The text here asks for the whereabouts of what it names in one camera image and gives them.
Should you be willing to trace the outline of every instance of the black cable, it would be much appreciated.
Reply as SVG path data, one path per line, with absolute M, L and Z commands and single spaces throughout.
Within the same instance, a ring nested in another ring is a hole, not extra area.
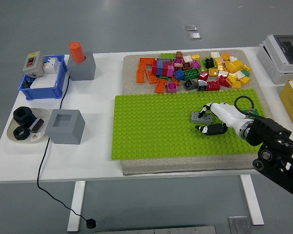
M 65 98 L 65 96 L 66 96 L 66 93 L 67 93 L 67 90 L 68 90 L 69 79 L 70 79 L 70 76 L 68 77 L 66 91 L 65 91 L 65 93 L 64 93 L 64 95 L 63 95 L 63 98 L 62 98 L 62 100 L 61 100 L 61 103 L 60 103 L 60 109 L 62 108 L 62 103 L 63 103 L 63 100 L 64 100 L 64 98 Z M 39 166 L 38 176 L 37 176 L 37 186 L 38 186 L 38 188 L 41 189 L 42 191 L 46 192 L 46 193 L 47 193 L 50 197 L 52 197 L 54 200 L 56 200 L 56 201 L 58 201 L 59 203 L 61 203 L 62 205 L 64 205 L 65 208 L 67 208 L 67 209 L 71 210 L 72 212 L 74 212 L 75 215 L 78 215 L 78 216 L 80 216 L 81 218 L 83 218 L 83 219 L 87 222 L 87 224 L 88 224 L 88 220 L 86 220 L 81 214 L 77 214 L 73 209 L 67 207 L 62 201 L 56 199 L 53 195 L 51 195 L 51 193 L 49 193 L 47 190 L 43 189 L 43 188 L 40 187 L 40 185 L 39 185 L 40 171 L 41 171 L 41 167 L 42 167 L 42 164 L 43 164 L 43 161 L 44 161 L 45 155 L 46 155 L 46 153 L 47 153 L 47 149 L 48 149 L 48 146 L 49 146 L 49 142 L 50 142 L 50 138 L 48 139 L 48 142 L 47 142 L 47 145 L 46 145 L 46 147 L 45 147 L 45 151 L 44 151 L 44 154 L 43 154 L 43 157 L 42 157 L 42 160 L 41 160 L 40 166 Z
M 249 100 L 250 103 L 251 103 L 251 108 L 254 109 L 254 102 L 253 102 L 253 100 L 252 100 L 250 97 L 248 97 L 248 96 L 239 96 L 239 97 L 237 97 L 236 100 L 234 101 L 234 106 L 236 107 L 236 109 L 237 109 L 239 112 L 241 112 L 242 114 L 244 114 L 244 115 L 246 115 L 246 116 L 252 116 L 252 117 L 256 117 L 256 118 L 264 118 L 263 116 L 258 116 L 258 115 L 254 115 L 254 114 L 252 114 L 252 113 L 246 113 L 246 112 L 242 111 L 242 110 L 238 107 L 238 105 L 237 105 L 238 100 L 240 100 L 241 98 L 246 98 L 247 100 Z

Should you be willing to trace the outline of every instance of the white table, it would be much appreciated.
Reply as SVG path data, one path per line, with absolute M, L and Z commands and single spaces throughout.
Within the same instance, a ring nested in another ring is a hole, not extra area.
M 254 72 L 262 88 L 275 121 L 292 131 L 291 139 L 293 140 L 293 124 L 278 95 L 283 86 L 273 84 L 256 56 L 257 47 L 237 49 L 243 50 L 246 54 L 252 72 Z M 82 82 L 70 81 L 68 92 L 62 106 L 62 109 L 78 109 L 81 111 L 86 122 L 81 144 L 64 145 L 50 143 L 42 167 L 40 180 L 56 182 L 257 173 L 255 170 L 243 170 L 123 176 L 120 162 L 111 159 L 114 99 L 116 95 L 121 95 L 123 92 L 123 58 L 127 55 L 173 53 L 175 51 L 177 50 L 94 54 L 97 65 L 95 79 L 93 81 Z M 36 182 L 38 168 L 47 142 L 47 137 L 34 144 L 21 144 L 10 141 L 6 135 L 6 130 L 13 117 L 13 111 L 20 106 L 45 108 L 52 111 L 53 109 L 59 108 L 60 101 L 60 99 L 36 99 L 27 101 L 25 95 L 19 92 L 0 139 L 0 183 Z M 241 177 L 241 179 L 242 183 L 244 183 L 243 180 L 248 180 L 247 177 Z M 79 203 L 76 206 L 76 209 L 78 209 L 82 205 L 84 184 L 76 183 L 75 188 L 79 192 L 77 192 L 76 196 L 74 194 L 76 202 L 73 200 L 72 206 Z

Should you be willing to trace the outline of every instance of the electrical cable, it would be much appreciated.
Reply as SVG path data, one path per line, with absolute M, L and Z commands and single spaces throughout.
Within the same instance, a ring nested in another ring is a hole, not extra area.
M 63 98 L 61 100 L 61 103 L 60 103 L 60 109 L 62 108 L 62 103 L 63 103 L 63 100 L 66 96 L 66 93 L 67 93 L 67 90 L 68 90 L 68 85 L 69 85 L 69 79 L 70 79 L 70 76 L 68 77 L 68 80 L 67 80 L 67 86 L 66 86 L 66 91 L 63 95 Z M 42 187 L 40 187 L 39 185 L 39 177 L 40 177 L 40 172 L 41 172 L 41 167 L 42 167 L 42 164 L 43 164 L 43 161 L 44 161 L 44 158 L 45 158 L 45 155 L 47 153 L 47 149 L 48 149 L 48 146 L 49 146 L 49 142 L 50 142 L 50 138 L 48 139 L 48 142 L 47 142 L 47 145 L 45 147 L 45 151 L 44 151 L 44 154 L 43 154 L 43 157 L 42 157 L 42 160 L 41 160 L 41 163 L 40 163 L 40 166 L 39 166 L 39 170 L 38 170 L 38 176 L 37 176 L 37 186 L 40 190 L 46 192 L 50 197 L 52 197 L 54 200 L 58 201 L 59 203 L 61 203 L 62 205 L 65 206 L 65 208 L 71 210 L 75 215 L 78 215 L 80 216 L 81 218 L 83 218 L 83 220 L 86 221 L 87 223 L 87 228 L 91 229 L 91 228 L 95 228 L 96 227 L 96 224 L 95 224 L 95 220 L 94 219 L 85 219 L 81 214 L 77 214 L 73 209 L 67 207 L 62 201 L 56 199 L 53 195 L 51 195 L 51 193 L 49 193 L 47 190 L 43 189 Z
M 254 115 L 254 114 L 252 114 L 252 113 L 246 113 L 246 112 L 242 111 L 242 110 L 238 107 L 238 105 L 237 105 L 238 100 L 240 100 L 241 98 L 246 98 L 247 100 L 249 100 L 250 103 L 251 103 L 251 109 L 254 109 L 254 102 L 253 102 L 253 100 L 252 100 L 250 97 L 248 97 L 248 96 L 239 96 L 239 97 L 237 97 L 236 100 L 234 101 L 234 106 L 236 107 L 236 109 L 237 109 L 239 112 L 241 112 L 242 114 L 244 114 L 244 115 L 246 115 L 246 116 L 252 116 L 252 117 L 256 117 L 256 118 L 264 118 L 263 116 L 258 116 L 258 115 Z

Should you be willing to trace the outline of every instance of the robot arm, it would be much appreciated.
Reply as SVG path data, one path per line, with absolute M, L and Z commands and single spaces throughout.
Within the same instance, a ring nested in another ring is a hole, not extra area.
M 242 112 L 236 105 L 240 98 L 247 98 L 252 103 L 251 113 Z M 293 194 L 293 141 L 289 139 L 291 131 L 283 128 L 270 118 L 252 114 L 253 102 L 249 97 L 238 97 L 234 106 L 226 103 L 208 103 L 203 106 L 200 116 L 210 110 L 222 122 L 206 127 L 197 125 L 201 133 L 211 136 L 226 133 L 233 128 L 236 134 L 251 146 L 262 144 L 258 159 L 254 160 L 255 170 Z

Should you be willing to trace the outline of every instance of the orange cylinder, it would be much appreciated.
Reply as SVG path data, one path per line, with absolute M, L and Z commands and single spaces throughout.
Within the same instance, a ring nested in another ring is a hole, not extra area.
M 69 44 L 69 50 L 74 62 L 83 62 L 86 58 L 82 49 L 82 45 L 78 41 Z

